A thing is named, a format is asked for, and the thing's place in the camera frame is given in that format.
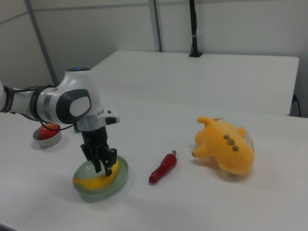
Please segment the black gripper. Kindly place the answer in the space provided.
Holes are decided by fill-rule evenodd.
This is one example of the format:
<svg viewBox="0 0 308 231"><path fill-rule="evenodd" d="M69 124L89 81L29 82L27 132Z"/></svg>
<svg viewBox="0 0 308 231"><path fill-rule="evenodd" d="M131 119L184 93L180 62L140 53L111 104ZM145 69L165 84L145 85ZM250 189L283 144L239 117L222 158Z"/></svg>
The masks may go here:
<svg viewBox="0 0 308 231"><path fill-rule="evenodd" d="M102 170L101 162L103 162L106 176L112 175L112 167L117 161L117 150L109 148L107 144L106 127L101 127L93 131L81 132L83 144L81 150L86 159L94 165L95 172L99 173Z"/></svg>

